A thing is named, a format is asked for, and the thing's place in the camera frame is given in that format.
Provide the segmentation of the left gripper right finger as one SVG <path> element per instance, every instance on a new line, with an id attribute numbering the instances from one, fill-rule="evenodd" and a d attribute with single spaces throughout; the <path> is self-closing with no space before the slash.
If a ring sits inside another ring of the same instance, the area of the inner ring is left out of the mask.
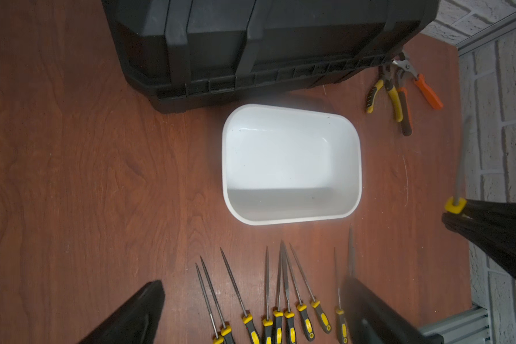
<path id="1" fill-rule="evenodd" d="M 345 277 L 342 303 L 352 343 L 444 342 L 439 334 L 421 333 L 355 277 Z"/>

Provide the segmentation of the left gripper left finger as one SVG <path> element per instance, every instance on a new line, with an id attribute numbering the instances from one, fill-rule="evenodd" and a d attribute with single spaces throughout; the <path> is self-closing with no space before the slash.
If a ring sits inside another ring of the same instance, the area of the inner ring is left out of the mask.
<path id="1" fill-rule="evenodd" d="M 153 343 L 165 302 L 163 283 L 143 285 L 81 343 Z"/>

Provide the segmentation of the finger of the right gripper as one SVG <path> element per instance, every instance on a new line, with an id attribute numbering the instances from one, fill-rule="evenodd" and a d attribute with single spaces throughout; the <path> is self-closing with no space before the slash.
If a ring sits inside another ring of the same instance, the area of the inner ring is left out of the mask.
<path id="1" fill-rule="evenodd" d="M 460 234 L 516 234 L 516 203 L 449 199 L 444 225 Z"/>
<path id="2" fill-rule="evenodd" d="M 443 214 L 445 227 L 478 246 L 516 280 L 516 219 Z"/>

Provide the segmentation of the file tool twelfth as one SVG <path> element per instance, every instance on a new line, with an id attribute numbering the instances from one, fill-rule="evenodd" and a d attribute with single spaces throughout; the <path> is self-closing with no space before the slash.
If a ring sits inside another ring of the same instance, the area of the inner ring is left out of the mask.
<path id="1" fill-rule="evenodd" d="M 463 126 L 462 126 L 462 141 L 460 146 L 460 160 L 458 164 L 457 169 L 457 176 L 455 180 L 454 185 L 454 194 L 453 196 L 445 203 L 445 210 L 451 214 L 460 214 L 466 203 L 467 200 L 465 198 L 461 197 L 462 192 L 462 185 L 464 183 L 464 168 L 465 168 L 465 160 L 466 160 L 466 153 L 467 148 L 469 145 L 469 134 L 470 129 L 472 127 L 472 116 L 467 116 L 464 120 Z"/>

